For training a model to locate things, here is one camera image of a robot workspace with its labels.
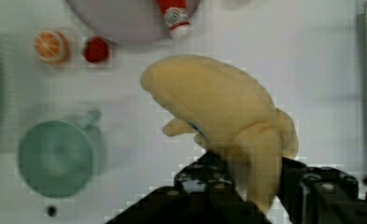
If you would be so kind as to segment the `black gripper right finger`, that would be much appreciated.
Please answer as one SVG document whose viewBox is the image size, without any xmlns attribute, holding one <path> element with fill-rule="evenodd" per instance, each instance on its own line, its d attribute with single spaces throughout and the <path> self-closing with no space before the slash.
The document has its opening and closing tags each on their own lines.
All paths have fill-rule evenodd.
<svg viewBox="0 0 367 224">
<path fill-rule="evenodd" d="M 311 167 L 285 158 L 277 197 L 292 224 L 367 224 L 367 192 L 359 181 L 332 167 Z"/>
</svg>

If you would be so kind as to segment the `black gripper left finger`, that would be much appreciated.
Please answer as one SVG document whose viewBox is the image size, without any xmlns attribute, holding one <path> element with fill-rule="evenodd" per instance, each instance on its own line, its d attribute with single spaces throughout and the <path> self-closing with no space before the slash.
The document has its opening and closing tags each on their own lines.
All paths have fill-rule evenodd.
<svg viewBox="0 0 367 224">
<path fill-rule="evenodd" d="M 153 190 L 106 224 L 272 224 L 235 190 L 227 164 L 207 152 L 183 168 L 172 186 Z"/>
</svg>

